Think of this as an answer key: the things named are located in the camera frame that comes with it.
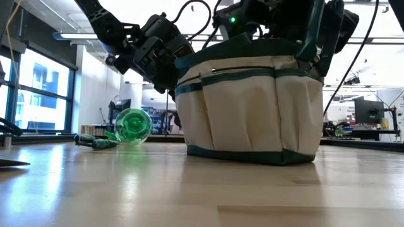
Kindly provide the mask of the wooden slat crate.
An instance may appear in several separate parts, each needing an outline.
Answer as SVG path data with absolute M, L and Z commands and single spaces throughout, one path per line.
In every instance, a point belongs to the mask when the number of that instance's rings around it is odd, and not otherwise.
M 104 136 L 106 131 L 107 126 L 102 124 L 82 125 L 80 127 L 81 134 L 88 134 L 95 137 Z

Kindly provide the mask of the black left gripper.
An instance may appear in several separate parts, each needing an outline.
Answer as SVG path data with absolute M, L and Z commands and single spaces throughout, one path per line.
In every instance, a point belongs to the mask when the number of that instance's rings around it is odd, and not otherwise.
M 124 46 L 114 61 L 122 74 L 133 70 L 163 93 L 173 91 L 180 75 L 175 61 L 193 54 L 187 38 L 165 13 L 152 15 L 145 25 L 124 26 Z

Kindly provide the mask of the cream canvas bag green trim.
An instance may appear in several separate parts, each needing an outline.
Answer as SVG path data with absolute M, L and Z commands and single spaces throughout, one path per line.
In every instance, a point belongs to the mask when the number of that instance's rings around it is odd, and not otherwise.
M 296 40 L 240 34 L 176 60 L 175 102 L 187 153 L 265 165 L 315 159 L 323 128 L 323 78 L 314 67 L 324 0 L 292 0 L 282 22 Z

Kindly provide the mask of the black cluttered desk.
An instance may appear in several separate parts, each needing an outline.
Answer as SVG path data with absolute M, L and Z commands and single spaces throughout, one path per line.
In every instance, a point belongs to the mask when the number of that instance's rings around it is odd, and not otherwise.
M 364 130 L 354 130 L 350 127 L 339 128 L 336 130 L 326 129 L 323 131 L 322 137 L 332 138 L 332 139 L 360 139 L 360 140 L 373 140 L 379 141 L 381 136 L 384 135 L 395 135 L 400 137 L 401 131 L 397 130 L 381 130 L 381 129 L 364 129 Z

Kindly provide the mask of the green plastic spray bottle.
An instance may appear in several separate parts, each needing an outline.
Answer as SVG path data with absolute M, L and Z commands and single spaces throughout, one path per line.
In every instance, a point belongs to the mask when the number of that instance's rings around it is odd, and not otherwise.
M 116 117 L 114 134 L 120 143 L 139 145 L 151 134 L 153 122 L 142 109 L 127 108 Z

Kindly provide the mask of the black computer monitor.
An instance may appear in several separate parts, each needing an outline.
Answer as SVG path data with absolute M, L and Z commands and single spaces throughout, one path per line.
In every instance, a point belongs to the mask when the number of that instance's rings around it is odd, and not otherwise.
M 355 120 L 357 124 L 380 124 L 384 118 L 384 103 L 363 98 L 354 100 Z
M 108 123 L 112 124 L 113 120 L 116 119 L 119 113 L 131 106 L 131 99 L 124 99 L 118 101 L 110 101 L 109 103 L 109 114 Z

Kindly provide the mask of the green-handled pruning shears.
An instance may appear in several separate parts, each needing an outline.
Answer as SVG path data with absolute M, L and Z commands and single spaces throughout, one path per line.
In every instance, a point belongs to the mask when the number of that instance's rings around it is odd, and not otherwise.
M 118 145 L 118 143 L 115 141 L 101 139 L 88 134 L 75 134 L 73 139 L 75 141 L 75 145 L 86 146 L 95 150 L 114 148 Z

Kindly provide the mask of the grey frame post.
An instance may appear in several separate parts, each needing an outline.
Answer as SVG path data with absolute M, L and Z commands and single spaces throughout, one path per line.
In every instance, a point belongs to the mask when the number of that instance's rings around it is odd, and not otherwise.
M 10 133 L 0 133 L 0 148 L 10 148 L 12 145 L 12 140 L 14 138 L 13 134 Z

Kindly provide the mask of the long ceiling light bar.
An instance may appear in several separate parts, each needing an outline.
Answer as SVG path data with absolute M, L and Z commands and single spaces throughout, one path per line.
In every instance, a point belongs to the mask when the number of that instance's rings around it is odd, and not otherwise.
M 52 36 L 56 40 L 97 40 L 98 37 L 94 33 L 61 33 L 54 32 Z M 348 40 L 348 44 L 361 44 L 364 38 L 353 37 Z M 366 44 L 373 45 L 404 45 L 404 37 L 369 37 Z

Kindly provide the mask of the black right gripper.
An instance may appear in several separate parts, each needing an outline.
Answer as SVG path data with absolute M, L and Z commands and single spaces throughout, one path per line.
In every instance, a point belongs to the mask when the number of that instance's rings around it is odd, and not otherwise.
M 359 15 L 345 9 L 343 0 L 241 0 L 214 13 L 213 27 L 229 39 L 241 33 L 250 36 L 262 26 L 261 38 L 304 41 L 309 28 L 321 50 L 317 70 L 326 76 L 333 58 L 353 35 Z

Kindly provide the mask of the large framed window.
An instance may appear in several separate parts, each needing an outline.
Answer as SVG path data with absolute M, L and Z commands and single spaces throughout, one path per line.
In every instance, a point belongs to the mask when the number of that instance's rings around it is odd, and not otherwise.
M 4 84 L 0 85 L 0 117 L 25 132 L 71 130 L 75 70 L 27 49 L 0 50 Z

